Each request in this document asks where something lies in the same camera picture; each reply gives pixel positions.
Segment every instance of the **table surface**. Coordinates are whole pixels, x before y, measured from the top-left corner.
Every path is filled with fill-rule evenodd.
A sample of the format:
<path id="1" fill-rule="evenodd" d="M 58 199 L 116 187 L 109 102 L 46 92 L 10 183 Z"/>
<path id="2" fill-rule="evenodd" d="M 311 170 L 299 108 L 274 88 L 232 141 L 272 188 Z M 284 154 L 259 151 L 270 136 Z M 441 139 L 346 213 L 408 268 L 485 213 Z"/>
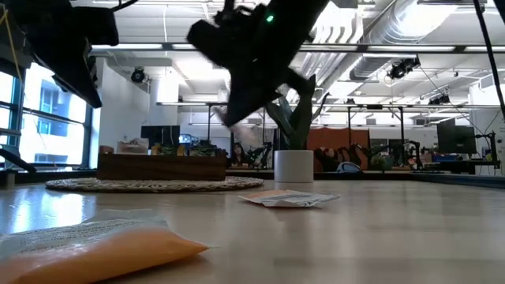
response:
<path id="1" fill-rule="evenodd" d="M 270 209 L 238 195 L 337 193 L 323 209 Z M 214 248 L 120 283 L 505 283 L 505 192 L 414 181 L 316 181 L 188 194 L 0 190 L 0 234 L 67 226 L 105 208 L 152 208 Z"/>

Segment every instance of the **black pole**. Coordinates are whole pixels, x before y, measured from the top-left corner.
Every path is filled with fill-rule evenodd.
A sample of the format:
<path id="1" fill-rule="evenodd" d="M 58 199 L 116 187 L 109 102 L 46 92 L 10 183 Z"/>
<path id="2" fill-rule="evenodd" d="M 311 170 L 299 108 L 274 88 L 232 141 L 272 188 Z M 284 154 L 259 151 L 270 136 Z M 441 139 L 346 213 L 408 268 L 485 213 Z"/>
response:
<path id="1" fill-rule="evenodd" d="M 266 110 L 263 108 L 263 144 L 265 144 L 265 118 L 266 118 Z"/>
<path id="2" fill-rule="evenodd" d="M 400 109 L 400 130 L 402 132 L 402 145 L 405 143 L 405 130 L 403 127 L 403 107 L 399 107 Z M 402 148 L 402 163 L 405 162 L 405 146 Z"/>
<path id="3" fill-rule="evenodd" d="M 350 106 L 347 107 L 347 127 L 349 128 L 349 149 L 350 149 L 350 145 L 352 144 L 353 140 L 352 140 L 352 137 L 351 137 L 351 129 L 350 129 Z"/>
<path id="4" fill-rule="evenodd" d="M 211 105 L 208 106 L 207 142 L 211 143 Z"/>

